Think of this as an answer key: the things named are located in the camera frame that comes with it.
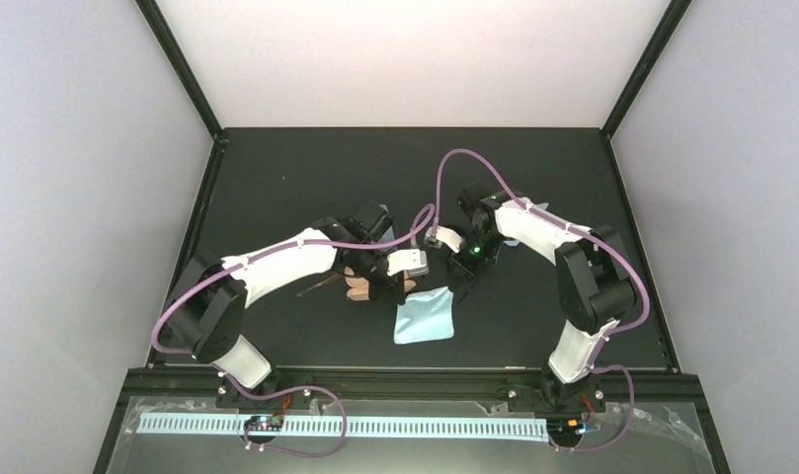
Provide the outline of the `brown plaid glasses case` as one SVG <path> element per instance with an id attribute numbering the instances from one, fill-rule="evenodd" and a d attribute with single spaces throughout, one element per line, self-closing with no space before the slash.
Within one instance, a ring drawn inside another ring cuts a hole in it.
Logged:
<path id="1" fill-rule="evenodd" d="M 406 288 L 408 289 L 408 293 L 410 293 L 413 289 L 417 287 L 417 283 L 407 274 L 405 274 L 405 277 L 406 277 Z M 363 301 L 360 299 L 360 296 L 361 296 L 361 290 L 366 285 L 366 282 L 362 278 L 360 278 L 360 276 L 346 276 L 345 281 L 349 287 L 346 292 L 346 297 L 351 301 Z"/>

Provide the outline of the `light blue cleaning cloth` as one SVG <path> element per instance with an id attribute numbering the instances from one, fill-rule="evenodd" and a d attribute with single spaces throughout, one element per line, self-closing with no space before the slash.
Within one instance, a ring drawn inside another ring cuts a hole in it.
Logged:
<path id="1" fill-rule="evenodd" d="M 394 343 L 404 346 L 453 338 L 453 299 L 446 286 L 407 296 L 396 309 Z"/>

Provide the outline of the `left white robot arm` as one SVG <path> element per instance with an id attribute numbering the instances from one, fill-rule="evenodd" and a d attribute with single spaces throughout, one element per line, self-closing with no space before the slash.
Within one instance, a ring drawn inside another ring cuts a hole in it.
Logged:
<path id="1" fill-rule="evenodd" d="M 169 328 L 180 342 L 166 353 L 188 354 L 245 388 L 258 387 L 273 366 L 242 333 L 246 309 L 277 289 L 327 272 L 363 279 L 368 300 L 403 303 L 411 273 L 427 262 L 418 248 L 383 241 L 391 227 L 387 210 L 369 202 L 352 216 L 322 218 L 265 249 L 220 259 L 194 257 L 156 325 Z"/>

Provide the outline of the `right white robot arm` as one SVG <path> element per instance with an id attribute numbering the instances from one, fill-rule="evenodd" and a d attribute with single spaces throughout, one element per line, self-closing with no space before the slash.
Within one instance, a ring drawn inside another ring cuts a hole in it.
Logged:
<path id="1" fill-rule="evenodd" d="M 571 412 L 583 399 L 578 381 L 593 372 L 610 332 L 644 291 L 621 253 L 622 240 L 610 227 L 569 222 L 527 197 L 492 194 L 479 183 L 465 187 L 457 202 L 468 228 L 437 225 L 427 235 L 451 252 L 452 286 L 469 284 L 491 269 L 507 242 L 523 244 L 553 265 L 566 322 L 548 358 L 552 379 L 542 396 L 551 411 Z"/>

